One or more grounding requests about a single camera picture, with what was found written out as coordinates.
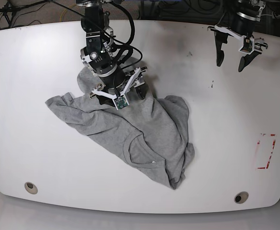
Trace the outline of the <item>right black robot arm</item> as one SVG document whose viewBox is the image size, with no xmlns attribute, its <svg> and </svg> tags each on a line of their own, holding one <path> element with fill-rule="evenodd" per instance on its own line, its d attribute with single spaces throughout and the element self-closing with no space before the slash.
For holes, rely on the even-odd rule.
<svg viewBox="0 0 280 230">
<path fill-rule="evenodd" d="M 78 6 L 85 7 L 81 19 L 86 33 L 86 46 L 81 49 L 82 63 L 86 67 L 78 75 L 78 84 L 83 93 L 96 97 L 101 105 L 107 104 L 117 110 L 129 105 L 128 93 L 135 92 L 139 99 L 146 95 L 147 85 L 143 79 L 146 67 L 136 68 L 126 64 L 137 48 L 132 46 L 135 37 L 135 24 L 130 13 L 121 6 L 121 1 L 109 3 L 122 11 L 128 18 L 130 36 L 126 42 L 115 39 L 109 25 L 109 12 L 103 10 L 104 0 L 78 0 Z"/>
</svg>

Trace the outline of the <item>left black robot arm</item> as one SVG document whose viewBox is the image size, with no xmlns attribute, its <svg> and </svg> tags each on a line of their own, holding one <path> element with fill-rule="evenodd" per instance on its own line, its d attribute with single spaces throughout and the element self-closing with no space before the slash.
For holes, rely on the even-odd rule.
<svg viewBox="0 0 280 230">
<path fill-rule="evenodd" d="M 235 0 L 227 4 L 227 12 L 232 16 L 229 27 L 221 26 L 217 23 L 209 26 L 208 30 L 214 32 L 216 46 L 216 65 L 220 67 L 224 60 L 222 45 L 227 44 L 228 37 L 233 37 L 239 41 L 239 52 L 243 53 L 238 66 L 241 72 L 258 55 L 261 55 L 262 48 L 267 49 L 268 44 L 263 38 L 255 38 L 253 31 L 257 22 L 261 20 L 261 14 L 266 3 L 262 0 Z"/>
</svg>

